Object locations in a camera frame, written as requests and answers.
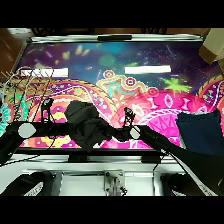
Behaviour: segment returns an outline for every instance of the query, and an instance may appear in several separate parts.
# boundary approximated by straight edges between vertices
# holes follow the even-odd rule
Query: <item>robotic arm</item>
[[[0,163],[5,164],[21,143],[31,137],[56,137],[69,135],[83,150],[90,151],[103,140],[115,137],[119,141],[130,139],[142,140],[157,151],[172,156],[188,173],[201,191],[208,196],[224,195],[224,158],[193,153],[172,144],[165,136],[153,131],[148,126],[133,126],[135,114],[125,108],[125,122],[122,128],[111,127],[99,117],[97,109],[91,103],[72,101],[65,115],[66,123],[50,120],[50,106],[53,101],[47,99],[41,107],[42,122],[12,122],[0,138]],[[43,111],[48,111],[48,119],[43,118]]]

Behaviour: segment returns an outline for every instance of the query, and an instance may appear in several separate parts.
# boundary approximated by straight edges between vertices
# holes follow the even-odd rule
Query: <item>crumpled black fabric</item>
[[[208,114],[180,113],[176,120],[187,150],[208,155],[224,155],[221,114],[218,109]]]
[[[103,140],[110,140],[107,129],[109,124],[99,117],[96,107],[92,103],[72,101],[65,111],[68,123],[73,129],[70,138],[83,150],[91,151],[93,146]]]

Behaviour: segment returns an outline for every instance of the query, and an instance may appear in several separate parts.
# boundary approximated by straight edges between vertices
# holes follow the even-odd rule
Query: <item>psychedelic patterned surface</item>
[[[181,111],[211,112],[224,116],[224,80],[217,63],[206,64],[199,56],[201,42],[113,42],[29,45],[19,67],[68,68],[69,79],[55,80],[47,96],[56,122],[65,122],[70,101],[92,102],[100,116],[114,127],[124,121],[124,107],[136,113],[135,124],[150,126],[180,145],[175,119]],[[170,65],[171,73],[125,75],[126,66]],[[27,95],[31,102],[33,95]],[[32,119],[40,96],[29,113]],[[46,148],[48,138],[24,141],[24,147]],[[59,137],[53,147],[78,148],[68,137]],[[149,148],[141,141],[103,142],[101,148]]]

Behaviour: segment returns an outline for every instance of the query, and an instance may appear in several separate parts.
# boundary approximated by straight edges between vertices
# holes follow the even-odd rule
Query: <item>dark blue cloth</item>
[[[224,155],[224,137],[218,109],[201,115],[180,113],[177,117],[176,123],[187,150],[209,155]]]

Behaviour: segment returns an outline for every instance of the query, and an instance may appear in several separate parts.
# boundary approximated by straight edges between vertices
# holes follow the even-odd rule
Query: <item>white circular joint cap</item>
[[[30,138],[36,132],[36,128],[30,123],[24,123],[19,127],[18,133],[22,138]]]
[[[139,139],[140,137],[140,129],[137,126],[134,126],[135,128],[132,128],[130,131],[130,135],[133,139]]]

